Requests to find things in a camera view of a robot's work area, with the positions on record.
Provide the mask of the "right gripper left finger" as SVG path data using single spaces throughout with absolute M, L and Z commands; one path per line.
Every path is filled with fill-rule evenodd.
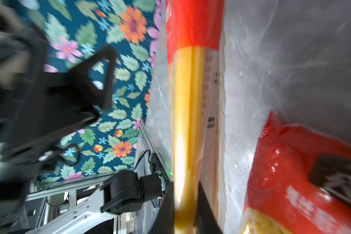
M 149 234 L 174 233 L 174 182 L 167 187 L 165 197 L 157 218 Z

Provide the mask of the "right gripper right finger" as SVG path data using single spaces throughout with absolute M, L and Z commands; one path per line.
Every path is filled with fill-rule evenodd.
M 198 186 L 197 234 L 222 234 L 201 182 Z

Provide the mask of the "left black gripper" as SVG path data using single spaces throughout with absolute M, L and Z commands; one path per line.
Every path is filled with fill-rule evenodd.
M 0 5 L 0 187 L 25 187 L 61 162 L 61 139 L 95 123 L 112 105 L 118 53 L 107 45 L 69 71 L 46 72 L 48 40 Z

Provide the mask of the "red spaghetti package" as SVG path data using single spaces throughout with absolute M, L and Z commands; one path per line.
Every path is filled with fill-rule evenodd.
M 173 232 L 197 231 L 207 122 L 218 76 L 224 1 L 167 1 L 166 40 L 174 181 Z

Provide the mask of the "red macaroni bag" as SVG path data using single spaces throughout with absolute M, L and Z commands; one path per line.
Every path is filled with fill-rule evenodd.
M 351 144 L 271 113 L 247 185 L 241 234 L 351 234 Z

